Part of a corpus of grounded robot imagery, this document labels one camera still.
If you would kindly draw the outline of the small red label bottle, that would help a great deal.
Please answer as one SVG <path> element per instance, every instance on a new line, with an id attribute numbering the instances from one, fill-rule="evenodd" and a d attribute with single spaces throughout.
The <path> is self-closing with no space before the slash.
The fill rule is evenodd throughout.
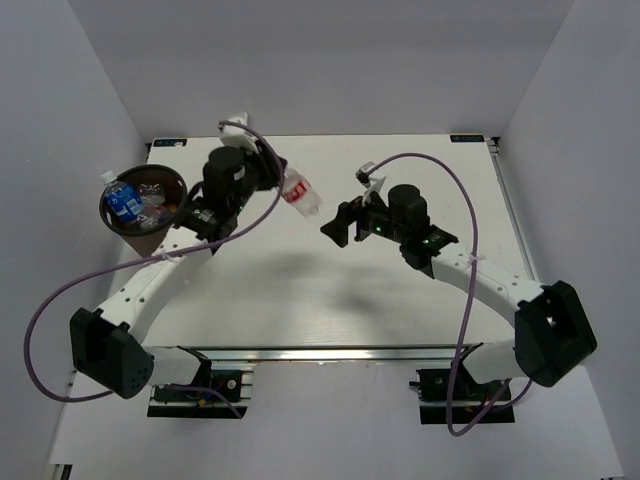
<path id="1" fill-rule="evenodd" d="M 292 168 L 285 170 L 281 196 L 287 204 L 295 208 L 304 217 L 317 215 L 322 205 L 320 196 L 309 181 Z"/>

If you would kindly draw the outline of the crushed light blue label bottle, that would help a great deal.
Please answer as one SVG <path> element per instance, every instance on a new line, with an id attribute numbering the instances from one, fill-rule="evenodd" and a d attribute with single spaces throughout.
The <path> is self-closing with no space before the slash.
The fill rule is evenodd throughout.
<path id="1" fill-rule="evenodd" d="M 163 207 L 166 198 L 161 184 L 140 184 L 137 187 L 137 193 L 142 202 L 142 209 L 136 218 L 127 224 L 128 229 L 148 231 L 170 218 L 171 213 Z"/>

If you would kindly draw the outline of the dark blue label bottle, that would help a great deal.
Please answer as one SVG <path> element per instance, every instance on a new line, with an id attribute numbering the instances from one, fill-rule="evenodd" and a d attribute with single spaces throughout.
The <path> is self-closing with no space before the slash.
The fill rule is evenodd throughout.
<path id="1" fill-rule="evenodd" d="M 143 203 L 137 191 L 130 184 L 119 180 L 113 171 L 103 173 L 100 178 L 105 185 L 103 198 L 111 212 L 121 223 L 136 223 L 138 215 L 143 210 Z"/>

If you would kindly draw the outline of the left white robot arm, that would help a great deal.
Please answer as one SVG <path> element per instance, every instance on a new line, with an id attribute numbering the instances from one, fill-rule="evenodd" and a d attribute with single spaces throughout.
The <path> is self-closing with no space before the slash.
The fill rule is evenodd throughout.
<path id="1" fill-rule="evenodd" d="M 200 182 L 184 198 L 149 263 L 95 310 L 70 320 L 75 369 L 123 399 L 145 386 L 178 387 L 199 399 L 211 387 L 211 361 L 183 346 L 147 347 L 144 340 L 182 284 L 220 246 L 237 238 L 238 217 L 251 196 L 281 189 L 286 161 L 258 142 L 253 150 L 212 150 Z"/>

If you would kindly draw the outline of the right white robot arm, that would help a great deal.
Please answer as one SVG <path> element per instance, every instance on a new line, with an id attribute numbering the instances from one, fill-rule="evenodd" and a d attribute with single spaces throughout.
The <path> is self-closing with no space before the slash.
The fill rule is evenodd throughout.
<path id="1" fill-rule="evenodd" d="M 597 348 L 571 285 L 521 278 L 472 255 L 453 234 L 430 221 L 427 202 L 415 186 L 395 186 L 386 200 L 371 192 L 343 202 L 320 230 L 341 248 L 371 235 L 397 243 L 413 269 L 469 294 L 513 328 L 511 340 L 483 343 L 462 353 L 451 384 L 463 398 L 477 397 L 489 382 L 512 378 L 552 387 Z"/>

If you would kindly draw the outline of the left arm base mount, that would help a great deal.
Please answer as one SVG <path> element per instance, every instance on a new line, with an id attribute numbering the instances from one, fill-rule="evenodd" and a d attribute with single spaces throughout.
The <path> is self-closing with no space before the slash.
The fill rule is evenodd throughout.
<path id="1" fill-rule="evenodd" d="M 148 418 L 241 420 L 252 398 L 254 364 L 217 358 L 215 351 L 192 350 L 201 366 L 195 379 L 153 386 Z"/>

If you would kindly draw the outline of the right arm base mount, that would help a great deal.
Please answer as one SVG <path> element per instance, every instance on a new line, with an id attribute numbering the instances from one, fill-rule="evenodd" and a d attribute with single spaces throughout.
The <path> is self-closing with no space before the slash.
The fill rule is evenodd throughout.
<path id="1" fill-rule="evenodd" d="M 417 361 L 416 379 L 409 382 L 409 388 L 418 396 L 421 425 L 446 424 L 446 398 L 449 384 L 453 348 L 412 348 L 411 359 Z M 458 369 L 454 383 L 452 421 L 462 427 L 471 422 L 492 397 L 502 387 L 502 381 L 477 383 L 464 367 Z M 482 417 L 480 424 L 513 424 L 515 414 L 509 388 L 502 393 L 496 403 Z"/>

